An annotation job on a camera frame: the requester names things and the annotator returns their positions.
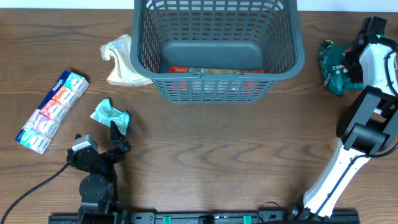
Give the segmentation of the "mint green packet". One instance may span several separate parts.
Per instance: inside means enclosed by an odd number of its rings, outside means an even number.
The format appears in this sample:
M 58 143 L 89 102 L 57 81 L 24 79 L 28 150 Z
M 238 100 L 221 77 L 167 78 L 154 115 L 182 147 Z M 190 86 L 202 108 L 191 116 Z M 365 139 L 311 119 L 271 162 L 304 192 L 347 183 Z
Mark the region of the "mint green packet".
M 120 111 L 111 105 L 109 98 L 104 99 L 90 115 L 90 118 L 110 127 L 114 121 L 121 134 L 126 135 L 130 115 L 127 111 Z

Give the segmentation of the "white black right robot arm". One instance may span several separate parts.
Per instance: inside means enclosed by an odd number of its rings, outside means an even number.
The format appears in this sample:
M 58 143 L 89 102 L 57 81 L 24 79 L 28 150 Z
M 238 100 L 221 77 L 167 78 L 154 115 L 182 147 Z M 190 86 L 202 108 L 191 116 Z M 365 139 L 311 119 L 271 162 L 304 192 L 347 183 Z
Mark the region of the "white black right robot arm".
M 351 179 L 371 159 L 397 150 L 397 42 L 384 35 L 386 24 L 365 18 L 345 55 L 350 79 L 364 89 L 337 124 L 338 144 L 321 176 L 287 214 L 291 222 L 347 223 L 333 209 Z

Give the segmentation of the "grey plastic lattice basket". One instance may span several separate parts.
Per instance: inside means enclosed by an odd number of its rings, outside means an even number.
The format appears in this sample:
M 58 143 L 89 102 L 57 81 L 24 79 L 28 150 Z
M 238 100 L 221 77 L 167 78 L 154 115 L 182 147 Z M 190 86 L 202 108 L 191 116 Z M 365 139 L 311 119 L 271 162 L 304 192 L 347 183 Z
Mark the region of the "grey plastic lattice basket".
M 305 63 L 296 0 L 136 0 L 131 63 L 167 100 L 254 102 Z M 171 66 L 265 70 L 244 75 L 170 73 Z M 194 93 L 192 81 L 242 81 L 237 92 Z

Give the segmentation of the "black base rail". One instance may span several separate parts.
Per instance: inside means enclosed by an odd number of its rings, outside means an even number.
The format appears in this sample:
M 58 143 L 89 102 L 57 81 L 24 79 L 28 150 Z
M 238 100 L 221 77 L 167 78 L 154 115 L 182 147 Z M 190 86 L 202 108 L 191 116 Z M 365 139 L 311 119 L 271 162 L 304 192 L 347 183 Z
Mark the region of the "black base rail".
M 313 220 L 289 220 L 283 209 L 261 210 L 260 212 L 236 213 L 129 213 L 123 211 L 110 215 L 98 215 L 78 212 L 76 215 L 51 215 L 49 224 L 82 224 L 82 223 L 125 223 L 125 224 L 257 224 L 257 223 L 336 223 L 360 224 L 357 211 L 337 210 L 330 218 Z

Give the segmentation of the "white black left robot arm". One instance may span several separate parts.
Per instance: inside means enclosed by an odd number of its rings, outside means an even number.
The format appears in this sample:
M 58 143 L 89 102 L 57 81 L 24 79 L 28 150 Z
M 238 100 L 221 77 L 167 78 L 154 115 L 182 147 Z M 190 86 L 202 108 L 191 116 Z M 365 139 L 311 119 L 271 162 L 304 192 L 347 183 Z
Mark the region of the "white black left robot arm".
M 110 122 L 110 140 L 115 148 L 99 153 L 93 138 L 77 134 L 67 151 L 67 163 L 89 173 L 79 186 L 79 223 L 130 222 L 129 212 L 119 207 L 118 175 L 114 165 L 125 159 L 131 146 L 114 121 Z

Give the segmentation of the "green Nescafe coffee bag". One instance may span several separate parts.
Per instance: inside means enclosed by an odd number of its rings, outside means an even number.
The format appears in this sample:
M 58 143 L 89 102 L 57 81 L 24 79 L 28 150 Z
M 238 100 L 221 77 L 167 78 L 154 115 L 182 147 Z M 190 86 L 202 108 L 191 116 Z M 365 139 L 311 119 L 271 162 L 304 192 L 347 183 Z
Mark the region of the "green Nescafe coffee bag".
M 344 66 L 345 54 L 351 47 L 323 40 L 318 51 L 323 86 L 335 96 L 344 96 L 346 90 L 361 91 L 363 83 L 352 83 L 348 69 Z

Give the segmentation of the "crumpled beige paper pouch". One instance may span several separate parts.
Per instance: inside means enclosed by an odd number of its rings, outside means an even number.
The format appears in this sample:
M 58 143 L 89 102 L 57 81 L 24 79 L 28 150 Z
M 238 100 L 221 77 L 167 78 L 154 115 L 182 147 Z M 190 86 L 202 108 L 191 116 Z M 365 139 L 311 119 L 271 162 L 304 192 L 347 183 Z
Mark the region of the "crumpled beige paper pouch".
M 106 79 L 109 84 L 136 87 L 152 83 L 151 79 L 137 73 L 132 66 L 130 59 L 131 43 L 131 36 L 124 34 L 100 47 L 102 59 L 114 61 L 114 68 Z

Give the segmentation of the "Kleenex tissue multipack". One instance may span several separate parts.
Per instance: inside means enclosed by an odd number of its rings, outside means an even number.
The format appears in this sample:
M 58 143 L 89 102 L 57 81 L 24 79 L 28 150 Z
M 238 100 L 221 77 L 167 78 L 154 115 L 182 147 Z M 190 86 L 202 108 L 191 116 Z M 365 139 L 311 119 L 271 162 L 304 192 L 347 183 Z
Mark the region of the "Kleenex tissue multipack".
M 63 120 L 89 85 L 85 77 L 69 70 L 63 71 L 19 131 L 15 141 L 36 153 L 43 154 Z

